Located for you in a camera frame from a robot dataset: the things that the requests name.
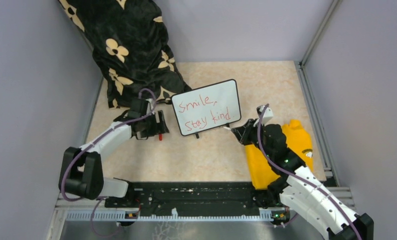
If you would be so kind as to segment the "white whiteboard black frame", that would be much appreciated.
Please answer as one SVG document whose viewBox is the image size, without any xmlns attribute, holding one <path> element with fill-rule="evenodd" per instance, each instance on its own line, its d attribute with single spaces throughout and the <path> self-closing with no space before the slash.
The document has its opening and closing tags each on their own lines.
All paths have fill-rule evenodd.
<svg viewBox="0 0 397 240">
<path fill-rule="evenodd" d="M 184 137 L 235 123 L 242 118 L 238 85 L 228 79 L 171 97 L 180 134 Z"/>
</svg>

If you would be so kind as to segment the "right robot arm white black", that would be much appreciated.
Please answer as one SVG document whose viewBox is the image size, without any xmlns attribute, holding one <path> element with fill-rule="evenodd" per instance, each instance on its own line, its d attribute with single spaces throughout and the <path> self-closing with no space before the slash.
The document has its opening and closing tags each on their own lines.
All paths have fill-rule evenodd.
<svg viewBox="0 0 397 240">
<path fill-rule="evenodd" d="M 258 148 L 279 178 L 267 187 L 274 206 L 285 205 L 313 226 L 325 240 L 372 240 L 374 220 L 349 208 L 316 179 L 305 161 L 287 145 L 279 124 L 249 119 L 230 130 L 244 146 Z"/>
</svg>

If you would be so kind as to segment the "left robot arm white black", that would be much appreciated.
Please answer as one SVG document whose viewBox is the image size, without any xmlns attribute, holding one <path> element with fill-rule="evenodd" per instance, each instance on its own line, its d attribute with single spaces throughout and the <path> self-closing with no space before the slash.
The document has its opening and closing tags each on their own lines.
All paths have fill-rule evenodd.
<svg viewBox="0 0 397 240">
<path fill-rule="evenodd" d="M 131 182 L 104 177 L 103 161 L 131 139 L 147 140 L 169 132 L 164 112 L 155 107 L 152 100 L 137 98 L 134 106 L 117 116 L 99 136 L 64 151 L 58 188 L 65 200 L 116 198 L 124 207 L 136 202 Z"/>
</svg>

